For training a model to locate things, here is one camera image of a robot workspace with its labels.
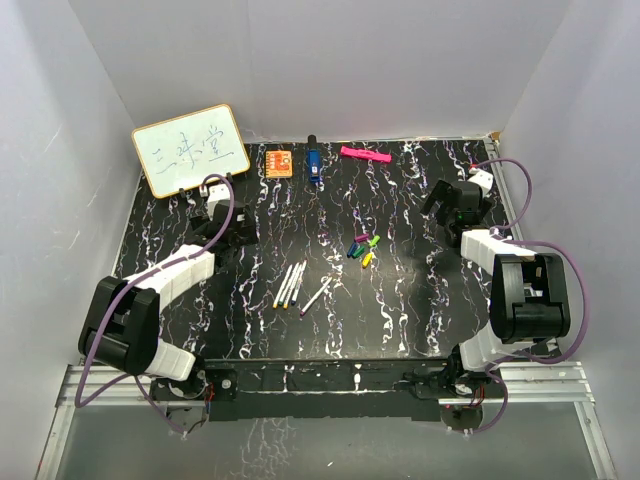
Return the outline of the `yellow pen cap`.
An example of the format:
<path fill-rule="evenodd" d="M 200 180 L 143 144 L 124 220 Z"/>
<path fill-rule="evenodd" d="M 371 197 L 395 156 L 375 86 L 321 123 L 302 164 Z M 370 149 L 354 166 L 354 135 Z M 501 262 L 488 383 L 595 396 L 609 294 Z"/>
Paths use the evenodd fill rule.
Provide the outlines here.
<path fill-rule="evenodd" d="M 362 267 L 367 268 L 370 265 L 372 258 L 373 258 L 373 253 L 372 252 L 367 253 L 364 259 L 362 260 Z"/>

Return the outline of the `white pen yellow tip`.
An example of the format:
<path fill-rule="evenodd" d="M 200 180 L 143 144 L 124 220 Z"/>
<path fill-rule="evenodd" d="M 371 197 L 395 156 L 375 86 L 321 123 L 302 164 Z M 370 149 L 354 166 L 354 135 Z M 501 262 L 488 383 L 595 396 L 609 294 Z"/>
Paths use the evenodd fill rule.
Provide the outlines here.
<path fill-rule="evenodd" d="M 281 282 L 281 284 L 279 286 L 279 289 L 277 291 L 277 294 L 276 294 L 276 296 L 274 298 L 273 309 L 278 308 L 278 306 L 280 305 L 281 297 L 284 294 L 286 286 L 288 285 L 289 277 L 291 275 L 292 269 L 293 269 L 293 265 L 289 265 L 288 269 L 286 270 L 284 279 L 282 280 L 282 282 Z"/>

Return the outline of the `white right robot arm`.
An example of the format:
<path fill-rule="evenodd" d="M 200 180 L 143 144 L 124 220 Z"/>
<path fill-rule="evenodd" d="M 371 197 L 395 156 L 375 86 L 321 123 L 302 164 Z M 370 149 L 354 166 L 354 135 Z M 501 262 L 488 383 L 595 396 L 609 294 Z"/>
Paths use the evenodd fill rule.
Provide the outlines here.
<path fill-rule="evenodd" d="M 460 397 L 478 389 L 481 374 L 500 360 L 524 355 L 538 341 L 562 338 L 571 326 L 563 260 L 510 244 L 483 228 L 492 207 L 487 193 L 478 180 L 440 180 L 422 209 L 423 214 L 435 209 L 447 245 L 491 277 L 487 324 L 456 346 L 434 375 L 441 388 Z"/>

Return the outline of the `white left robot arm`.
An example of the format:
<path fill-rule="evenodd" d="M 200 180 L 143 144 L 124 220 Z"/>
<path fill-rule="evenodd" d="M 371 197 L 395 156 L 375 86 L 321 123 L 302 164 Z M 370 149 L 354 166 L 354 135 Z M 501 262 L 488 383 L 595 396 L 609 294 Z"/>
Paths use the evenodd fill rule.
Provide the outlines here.
<path fill-rule="evenodd" d="M 157 266 L 121 279 L 98 283 L 78 347 L 85 356 L 103 319 L 108 322 L 94 359 L 126 374 L 168 378 L 182 397 L 194 399 L 207 376 L 196 368 L 196 356 L 160 338 L 160 314 L 195 285 L 210 279 L 248 245 L 258 242 L 249 206 L 220 200 L 205 215 L 190 219 L 186 242 Z"/>

